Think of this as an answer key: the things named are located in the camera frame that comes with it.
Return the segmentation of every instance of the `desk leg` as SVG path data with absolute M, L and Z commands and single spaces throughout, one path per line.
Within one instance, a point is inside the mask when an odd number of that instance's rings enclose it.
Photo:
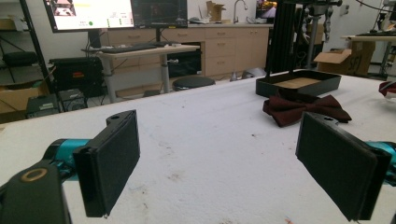
M 388 63 L 388 56 L 390 54 L 390 49 L 392 48 L 392 42 L 388 42 L 387 49 L 384 53 L 384 58 L 382 59 L 381 67 L 379 68 L 379 75 L 384 77 L 387 75 L 387 63 Z
M 168 93 L 169 90 L 169 70 L 168 70 L 168 56 L 161 55 L 161 75 L 163 77 L 163 92 Z
M 116 96 L 116 91 L 114 89 L 113 85 L 113 74 L 111 73 L 111 65 L 110 65 L 110 60 L 107 58 L 100 58 L 102 61 L 102 66 L 103 66 L 103 74 L 105 76 L 105 83 L 107 86 L 107 93 L 108 93 L 108 99 L 110 100 L 110 103 L 113 104 L 116 102 L 117 96 Z

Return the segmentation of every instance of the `stool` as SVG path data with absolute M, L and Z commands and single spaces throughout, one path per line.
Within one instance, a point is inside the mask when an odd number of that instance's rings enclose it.
M 215 84 L 215 80 L 209 77 L 181 77 L 173 82 L 173 89 L 174 91 L 184 91 Z

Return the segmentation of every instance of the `monitor screen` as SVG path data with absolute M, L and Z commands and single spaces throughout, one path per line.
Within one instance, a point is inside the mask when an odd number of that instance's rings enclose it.
M 133 0 L 137 28 L 187 28 L 187 0 Z
M 43 0 L 53 33 L 132 28 L 132 0 Z

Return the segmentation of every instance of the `desk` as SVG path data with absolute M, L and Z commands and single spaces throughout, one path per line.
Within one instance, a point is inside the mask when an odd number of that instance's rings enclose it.
M 387 62 L 388 56 L 390 54 L 390 49 L 392 47 L 392 42 L 396 41 L 396 36 L 355 36 L 355 35 L 345 35 L 342 36 L 344 39 L 349 39 L 351 41 L 386 41 L 387 48 L 385 49 L 384 57 L 382 58 L 381 66 L 379 67 L 378 74 L 383 76 L 387 73 Z
M 159 55 L 161 58 L 161 73 L 163 79 L 163 91 L 168 93 L 169 90 L 169 72 L 168 72 L 168 59 L 167 54 L 171 53 L 180 53 L 187 51 L 194 51 L 200 47 L 191 46 L 191 45 L 182 45 L 179 47 L 164 47 L 164 48 L 156 48 L 156 49 L 145 49 L 138 50 L 132 52 L 118 53 L 118 54 L 109 54 L 109 53 L 98 53 L 97 56 L 102 60 L 102 64 L 104 67 L 104 75 L 105 75 L 105 83 L 107 85 L 108 96 L 111 103 L 116 102 L 116 85 L 115 79 L 117 76 L 113 76 L 111 62 L 112 60 L 127 60 L 129 58 L 140 58 L 147 56 Z
M 353 119 L 341 128 L 394 142 L 396 102 L 379 83 L 342 76 L 330 94 Z M 19 121 L 0 133 L 0 183 L 54 140 L 93 138 L 107 117 L 136 109 L 141 158 L 110 217 L 85 217 L 78 182 L 66 181 L 74 223 L 350 224 L 297 160 L 299 124 L 277 127 L 265 99 L 251 78 Z M 372 221 L 361 223 L 389 224 L 395 202 L 396 188 L 383 186 Z

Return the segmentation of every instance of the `red object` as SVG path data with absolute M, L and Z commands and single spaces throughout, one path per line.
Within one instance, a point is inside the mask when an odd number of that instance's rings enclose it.
M 262 111 L 272 116 L 279 127 L 299 121 L 304 111 L 313 112 L 347 123 L 348 113 L 331 95 L 323 98 L 280 89 L 278 95 L 264 102 Z
M 396 82 L 386 81 L 379 84 L 379 92 L 386 98 L 396 98 Z

